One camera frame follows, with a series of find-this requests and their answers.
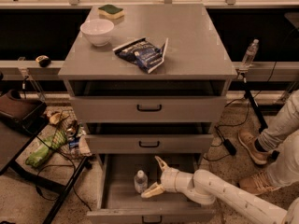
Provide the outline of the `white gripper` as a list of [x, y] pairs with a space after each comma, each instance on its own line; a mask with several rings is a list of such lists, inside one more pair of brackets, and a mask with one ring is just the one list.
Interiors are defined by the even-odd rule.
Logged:
[[168, 164], [159, 156], [155, 156], [160, 169], [163, 171], [161, 175], [161, 184], [153, 183], [148, 189], [141, 193], [142, 198], [150, 198], [167, 192], [179, 192], [186, 194], [194, 188], [193, 174], [181, 172], [175, 168], [169, 168]]

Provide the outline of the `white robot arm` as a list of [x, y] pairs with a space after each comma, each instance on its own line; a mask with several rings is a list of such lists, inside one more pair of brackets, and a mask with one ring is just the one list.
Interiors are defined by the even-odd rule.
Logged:
[[220, 199], [253, 224], [299, 224], [299, 199], [288, 210], [273, 205], [240, 189], [211, 172], [198, 169], [193, 174], [169, 167], [159, 156], [155, 157], [162, 174], [159, 183], [152, 184], [142, 194], [150, 198], [166, 192], [182, 193], [201, 205], [211, 205]]

